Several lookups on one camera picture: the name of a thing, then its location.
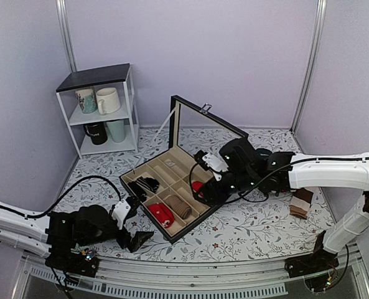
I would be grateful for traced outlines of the red and beige sock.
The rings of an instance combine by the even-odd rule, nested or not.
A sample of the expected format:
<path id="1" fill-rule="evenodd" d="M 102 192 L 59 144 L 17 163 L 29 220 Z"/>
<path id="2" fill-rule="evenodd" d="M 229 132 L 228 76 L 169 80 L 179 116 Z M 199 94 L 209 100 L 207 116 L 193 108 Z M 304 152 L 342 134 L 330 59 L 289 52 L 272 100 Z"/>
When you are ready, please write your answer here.
<path id="1" fill-rule="evenodd" d="M 193 192 L 199 192 L 200 188 L 203 186 L 203 182 L 201 181 L 193 181 L 192 182 L 192 190 Z"/>

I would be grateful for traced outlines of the black compartment storage box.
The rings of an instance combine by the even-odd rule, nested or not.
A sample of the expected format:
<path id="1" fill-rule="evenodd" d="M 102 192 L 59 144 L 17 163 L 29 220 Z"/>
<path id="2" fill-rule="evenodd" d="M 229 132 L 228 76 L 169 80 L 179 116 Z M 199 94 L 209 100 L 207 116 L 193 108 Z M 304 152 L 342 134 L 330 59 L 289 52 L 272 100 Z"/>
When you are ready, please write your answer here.
<path id="1" fill-rule="evenodd" d="M 132 196 L 136 195 L 129 188 L 129 182 L 141 176 L 159 181 L 158 191 L 155 194 L 147 192 L 147 199 L 140 201 L 140 206 L 171 244 L 219 209 L 219 206 L 202 204 L 192 195 L 193 181 L 206 183 L 213 178 L 210 170 L 203 169 L 194 160 L 194 154 L 202 150 L 218 156 L 219 150 L 227 142 L 249 137 L 245 131 L 210 113 L 210 108 L 209 104 L 199 107 L 174 95 L 170 100 L 172 115 L 169 117 L 168 149 L 120 176 L 122 186 Z M 170 195 L 178 196 L 191 207 L 192 213 L 187 219 L 180 218 L 165 203 Z M 164 203 L 173 213 L 175 222 L 169 228 L 163 228 L 148 210 L 147 207 L 155 203 Z"/>

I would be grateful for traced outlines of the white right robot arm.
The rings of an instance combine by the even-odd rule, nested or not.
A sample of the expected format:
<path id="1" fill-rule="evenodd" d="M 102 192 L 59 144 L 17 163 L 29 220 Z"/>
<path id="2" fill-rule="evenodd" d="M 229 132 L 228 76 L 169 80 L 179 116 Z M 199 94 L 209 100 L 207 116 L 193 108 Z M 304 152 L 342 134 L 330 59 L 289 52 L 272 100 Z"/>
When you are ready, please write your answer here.
<path id="1" fill-rule="evenodd" d="M 338 266 L 337 254 L 369 227 L 369 152 L 348 156 L 273 153 L 254 149 L 246 138 L 237 138 L 225 144 L 218 156 L 200 150 L 194 160 L 213 173 L 213 178 L 200 187 L 189 184 L 193 198 L 210 207 L 229 204 L 232 194 L 243 199 L 255 189 L 263 194 L 306 187 L 342 187 L 363 192 L 338 223 L 317 236 L 311 254 L 286 259 L 285 269 L 291 278 Z"/>

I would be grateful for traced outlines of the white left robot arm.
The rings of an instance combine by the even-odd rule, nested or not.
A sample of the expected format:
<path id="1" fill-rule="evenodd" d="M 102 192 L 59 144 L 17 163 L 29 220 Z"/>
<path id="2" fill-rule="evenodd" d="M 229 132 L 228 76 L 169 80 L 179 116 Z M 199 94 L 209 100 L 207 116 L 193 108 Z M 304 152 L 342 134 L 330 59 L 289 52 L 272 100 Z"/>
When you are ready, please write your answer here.
<path id="1" fill-rule="evenodd" d="M 135 252 L 154 235 L 146 231 L 131 235 L 124 227 L 137 208 L 131 197 L 118 201 L 110 211 L 91 205 L 44 214 L 0 202 L 0 241 L 43 257 L 50 268 L 95 277 L 100 261 L 93 244 L 114 239 L 122 249 Z"/>

